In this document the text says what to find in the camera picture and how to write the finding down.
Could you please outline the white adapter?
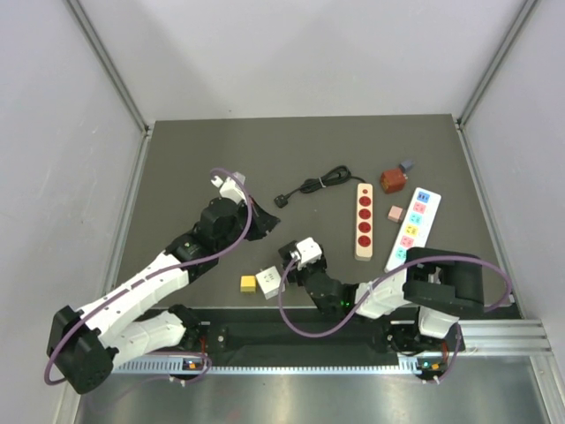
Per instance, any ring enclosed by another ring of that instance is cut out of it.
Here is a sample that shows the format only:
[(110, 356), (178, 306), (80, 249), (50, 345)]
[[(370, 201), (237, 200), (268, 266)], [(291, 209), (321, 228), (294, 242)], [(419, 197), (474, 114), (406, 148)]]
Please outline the white adapter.
[(260, 271), (255, 278), (265, 299), (272, 299), (278, 295), (281, 274), (276, 266)]

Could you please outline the yellow USB charger plug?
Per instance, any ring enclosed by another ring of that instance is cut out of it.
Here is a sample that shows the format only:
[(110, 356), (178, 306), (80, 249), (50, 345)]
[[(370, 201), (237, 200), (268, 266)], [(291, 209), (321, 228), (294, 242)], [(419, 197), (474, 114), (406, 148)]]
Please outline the yellow USB charger plug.
[(242, 293), (255, 293), (257, 291), (256, 277), (241, 276), (239, 288)]

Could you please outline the white red power strip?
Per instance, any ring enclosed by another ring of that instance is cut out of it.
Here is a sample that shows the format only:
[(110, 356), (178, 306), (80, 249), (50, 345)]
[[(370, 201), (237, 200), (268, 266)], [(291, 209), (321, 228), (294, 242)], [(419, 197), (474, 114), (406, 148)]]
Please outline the white red power strip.
[(370, 261), (373, 257), (373, 186), (359, 183), (357, 186), (355, 258)]

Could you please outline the pink USB charger plug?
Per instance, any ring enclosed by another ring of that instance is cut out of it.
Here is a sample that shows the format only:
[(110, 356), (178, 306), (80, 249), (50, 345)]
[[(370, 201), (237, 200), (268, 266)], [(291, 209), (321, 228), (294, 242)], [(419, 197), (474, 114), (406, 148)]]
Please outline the pink USB charger plug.
[(404, 208), (393, 205), (388, 212), (388, 220), (394, 223), (401, 223), (405, 217), (406, 211)]

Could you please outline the white multi-socket power strip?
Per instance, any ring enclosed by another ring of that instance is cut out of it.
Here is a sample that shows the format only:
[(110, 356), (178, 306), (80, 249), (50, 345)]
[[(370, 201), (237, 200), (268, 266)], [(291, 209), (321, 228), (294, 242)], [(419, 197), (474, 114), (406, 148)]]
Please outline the white multi-socket power strip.
[(385, 272), (404, 264), (410, 248), (426, 245), (441, 200), (442, 196), (438, 193), (422, 187), (415, 189), (385, 264)]

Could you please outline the red koi fish adapter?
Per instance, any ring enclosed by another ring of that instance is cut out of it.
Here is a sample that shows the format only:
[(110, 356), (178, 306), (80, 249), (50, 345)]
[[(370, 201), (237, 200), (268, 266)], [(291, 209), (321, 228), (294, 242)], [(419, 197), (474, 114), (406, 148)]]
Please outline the red koi fish adapter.
[(380, 186), (386, 194), (396, 193), (404, 188), (407, 179), (400, 168), (385, 170), (380, 175)]

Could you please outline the grey USB-C charger plug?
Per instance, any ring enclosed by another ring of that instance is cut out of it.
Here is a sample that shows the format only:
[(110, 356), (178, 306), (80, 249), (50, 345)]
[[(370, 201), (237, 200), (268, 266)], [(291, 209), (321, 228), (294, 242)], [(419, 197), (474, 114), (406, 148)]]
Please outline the grey USB-C charger plug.
[(399, 163), (399, 169), (402, 173), (406, 174), (410, 172), (415, 166), (415, 161), (412, 159), (406, 159)]

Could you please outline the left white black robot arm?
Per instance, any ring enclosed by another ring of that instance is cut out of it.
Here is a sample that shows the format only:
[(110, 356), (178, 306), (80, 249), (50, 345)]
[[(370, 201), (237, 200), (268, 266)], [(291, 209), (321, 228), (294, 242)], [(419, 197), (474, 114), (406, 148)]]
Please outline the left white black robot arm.
[(223, 168), (211, 171), (218, 195), (187, 232), (174, 238), (140, 272), (99, 299), (54, 316), (44, 381), (50, 373), (85, 395), (129, 360), (166, 347), (191, 350), (200, 340), (197, 319), (186, 307), (171, 307), (147, 320), (140, 317), (171, 293), (202, 277), (242, 241), (261, 240), (279, 224), (248, 193), (245, 176)]

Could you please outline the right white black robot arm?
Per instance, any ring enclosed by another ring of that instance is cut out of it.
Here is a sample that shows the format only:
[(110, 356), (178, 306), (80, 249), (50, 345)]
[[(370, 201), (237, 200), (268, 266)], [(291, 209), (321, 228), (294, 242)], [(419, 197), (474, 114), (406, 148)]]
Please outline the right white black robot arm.
[(278, 249), (286, 280), (304, 288), (322, 313), (343, 319), (350, 311), (378, 320), (397, 308), (418, 307), (412, 327), (414, 343), (433, 349), (460, 319), (485, 306), (482, 268), (478, 257), (427, 247), (411, 247), (406, 262), (411, 265), (372, 283), (344, 284), (327, 274), (322, 247), (309, 238)]

